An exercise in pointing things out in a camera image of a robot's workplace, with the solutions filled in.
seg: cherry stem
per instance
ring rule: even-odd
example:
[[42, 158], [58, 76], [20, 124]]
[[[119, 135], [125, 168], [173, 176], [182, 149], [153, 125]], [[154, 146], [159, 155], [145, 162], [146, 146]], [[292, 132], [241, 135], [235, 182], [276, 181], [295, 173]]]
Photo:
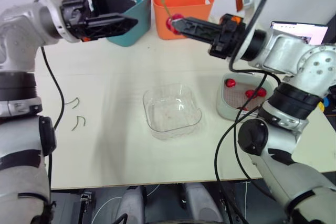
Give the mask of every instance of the cherry stem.
[[172, 15], [170, 15], [170, 12], [169, 12], [169, 10], [168, 10], [168, 7], [167, 7], [165, 1], [164, 1], [164, 0], [161, 0], [161, 3], [162, 3], [162, 5], [163, 5], [164, 9], [166, 10], [166, 12], [168, 13], [169, 18], [172, 19]]

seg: teal basket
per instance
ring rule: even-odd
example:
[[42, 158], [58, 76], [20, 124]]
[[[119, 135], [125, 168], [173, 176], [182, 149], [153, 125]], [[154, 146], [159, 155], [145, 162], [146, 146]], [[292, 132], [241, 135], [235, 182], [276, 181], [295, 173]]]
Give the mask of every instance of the teal basket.
[[109, 42], [119, 46], [133, 45], [151, 27], [151, 0], [135, 0], [136, 5], [125, 11], [126, 16], [136, 18], [138, 23], [128, 33], [120, 36], [108, 37]]

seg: plastic basket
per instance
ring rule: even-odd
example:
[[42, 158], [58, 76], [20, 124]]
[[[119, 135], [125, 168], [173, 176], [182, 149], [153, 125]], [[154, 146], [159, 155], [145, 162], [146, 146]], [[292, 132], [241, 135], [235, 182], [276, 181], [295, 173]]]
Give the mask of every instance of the plastic basket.
[[[195, 17], [207, 20], [213, 2], [215, 0], [164, 0], [171, 15], [176, 13], [182, 14], [184, 17]], [[157, 34], [161, 39], [182, 39], [182, 35], [175, 35], [166, 27], [166, 20], [169, 18], [161, 0], [153, 0], [155, 11], [155, 23]]]
[[151, 27], [151, 0], [135, 0], [136, 5], [124, 12], [125, 15], [136, 18], [138, 23], [128, 33], [108, 37], [107, 40], [117, 45], [128, 47], [133, 45]]

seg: orange basket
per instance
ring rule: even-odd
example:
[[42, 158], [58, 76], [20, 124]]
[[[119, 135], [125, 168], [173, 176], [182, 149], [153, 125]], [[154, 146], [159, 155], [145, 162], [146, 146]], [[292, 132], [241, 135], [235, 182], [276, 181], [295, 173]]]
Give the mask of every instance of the orange basket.
[[[207, 20], [215, 0], [164, 0], [171, 15], [176, 13], [184, 17], [195, 17]], [[153, 0], [157, 34], [161, 39], [183, 39], [182, 35], [173, 34], [166, 27], [169, 18], [161, 0]]]

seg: floor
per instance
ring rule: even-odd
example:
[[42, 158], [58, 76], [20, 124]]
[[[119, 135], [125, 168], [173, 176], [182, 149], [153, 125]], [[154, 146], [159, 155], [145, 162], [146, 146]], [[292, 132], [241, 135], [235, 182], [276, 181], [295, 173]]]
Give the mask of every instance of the floor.
[[[336, 174], [326, 173], [334, 184], [336, 184]], [[266, 189], [266, 185], [262, 179], [256, 182]], [[224, 211], [223, 206], [218, 202], [218, 190], [216, 183], [204, 184], [214, 200], [218, 203], [221, 211]], [[245, 213], [245, 182], [232, 182], [233, 191], [236, 195], [237, 206]], [[152, 192], [156, 185], [146, 186], [147, 194]], [[121, 197], [126, 190], [126, 187], [112, 187], [112, 188], [95, 188], [90, 189], [95, 194], [96, 202], [92, 213], [88, 211], [83, 224], [110, 224], [115, 219], [115, 215], [120, 202], [119, 198], [109, 201], [98, 212], [94, 223], [92, 219], [97, 213], [98, 209], [109, 199], [114, 197]], [[162, 220], [186, 220], [191, 219], [190, 213], [180, 206], [178, 197], [178, 185], [160, 185], [151, 195], [148, 196], [148, 202], [145, 207], [146, 222], [157, 222]], [[77, 224], [74, 218], [76, 206], [79, 204], [80, 194], [77, 191], [72, 192], [56, 192], [52, 193], [52, 199], [57, 201], [57, 208], [52, 224]], [[246, 218], [250, 224], [284, 224], [286, 223], [286, 215], [280, 206], [262, 195], [254, 188], [252, 184], [247, 184], [246, 194]]]

